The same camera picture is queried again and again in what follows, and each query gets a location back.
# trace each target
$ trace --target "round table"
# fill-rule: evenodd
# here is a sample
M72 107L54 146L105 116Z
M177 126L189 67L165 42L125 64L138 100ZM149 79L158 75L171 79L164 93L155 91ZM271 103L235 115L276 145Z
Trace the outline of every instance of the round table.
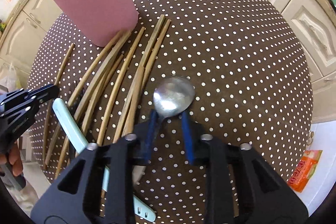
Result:
M138 62L157 19L165 14L172 23L144 89L136 121L148 118L153 108L152 94L160 80L172 74L188 76L196 90L189 108L192 119L226 143L252 144L288 180L305 150L312 91L303 49L281 14L268 0L133 1L139 21L123 50L127 52L142 26L147 29L122 82L104 144L112 142ZM80 79L102 48L93 45L65 14L58 17L39 48L29 88L54 83L71 42L76 43L76 48L59 83L59 97L68 98L71 83ZM97 139L116 77L115 73L98 102L88 141ZM45 112L43 105L30 129L34 154L41 165ZM53 115L48 143L56 123ZM63 139L64 133L44 171L50 182ZM163 123L151 165L135 186L135 192L157 211L157 223L201 223L205 177L202 166L188 165L185 160L181 125L179 118L174 117ZM232 191L236 200L234 182Z

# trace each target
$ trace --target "light blue handle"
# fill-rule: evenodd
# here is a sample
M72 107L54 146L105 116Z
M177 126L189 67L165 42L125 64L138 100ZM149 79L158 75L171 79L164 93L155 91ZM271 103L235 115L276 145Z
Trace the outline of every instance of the light blue handle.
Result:
M78 128L76 122L71 116L66 104L61 98L57 98L54 100L52 104L52 108L56 114L56 117L61 124L64 132L68 136L74 148L78 153L82 152L86 146L88 145L88 141L83 136L81 130ZM107 186L109 184L109 175L110 170L105 167L103 185L102 188L107 191ZM144 218L147 221L154 222L156 215L154 211L144 204L140 199L133 195L134 202L134 213L138 216Z

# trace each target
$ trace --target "metal spoon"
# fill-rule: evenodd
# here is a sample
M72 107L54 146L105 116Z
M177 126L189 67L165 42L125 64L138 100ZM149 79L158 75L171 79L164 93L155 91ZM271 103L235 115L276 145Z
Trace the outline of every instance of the metal spoon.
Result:
M155 136L163 120L185 111L194 97L195 90L188 79L178 76L164 79L153 95L154 108L159 115Z

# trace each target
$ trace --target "plastic bag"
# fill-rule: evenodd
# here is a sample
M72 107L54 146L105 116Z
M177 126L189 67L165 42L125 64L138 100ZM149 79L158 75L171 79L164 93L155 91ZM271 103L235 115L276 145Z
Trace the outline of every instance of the plastic bag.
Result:
M306 150L287 184L301 193L315 172L322 150Z
M5 68L3 68L3 72L0 75L0 85L6 87L8 92L15 91L21 88L20 80L17 77L15 67L13 64L9 66L3 64Z

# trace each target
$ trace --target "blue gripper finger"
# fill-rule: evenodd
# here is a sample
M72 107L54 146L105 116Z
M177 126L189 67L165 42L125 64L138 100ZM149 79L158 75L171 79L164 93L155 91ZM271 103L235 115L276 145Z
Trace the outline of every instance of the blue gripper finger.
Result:
M157 126L158 113L152 109L150 113L150 119L148 123L147 136L144 144L143 158L145 161L151 159L152 156L152 147L155 141L155 128Z
M182 112L182 133L184 139L185 157L189 164L192 165L194 163L195 156L193 149L192 129L187 111Z

